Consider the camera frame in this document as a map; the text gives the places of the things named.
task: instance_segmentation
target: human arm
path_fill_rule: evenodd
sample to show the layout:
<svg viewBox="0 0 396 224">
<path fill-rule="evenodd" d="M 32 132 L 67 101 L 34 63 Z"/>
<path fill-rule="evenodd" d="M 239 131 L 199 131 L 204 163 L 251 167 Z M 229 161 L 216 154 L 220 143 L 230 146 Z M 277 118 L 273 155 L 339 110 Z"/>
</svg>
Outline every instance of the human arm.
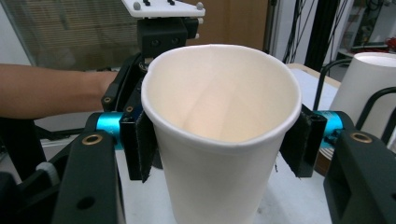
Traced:
<svg viewBox="0 0 396 224">
<path fill-rule="evenodd" d="M 0 64 L 0 117 L 39 119 L 101 110 L 101 98 L 116 75 Z"/>
</svg>

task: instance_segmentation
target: glass panel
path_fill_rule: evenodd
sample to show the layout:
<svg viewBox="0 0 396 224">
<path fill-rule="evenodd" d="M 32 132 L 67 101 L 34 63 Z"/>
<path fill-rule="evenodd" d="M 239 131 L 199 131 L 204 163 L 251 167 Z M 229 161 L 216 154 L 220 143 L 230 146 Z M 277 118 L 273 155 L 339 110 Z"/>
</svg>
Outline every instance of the glass panel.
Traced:
<svg viewBox="0 0 396 224">
<path fill-rule="evenodd" d="M 119 67 L 138 52 L 136 19 L 121 0 L 0 0 L 32 65 Z"/>
</svg>

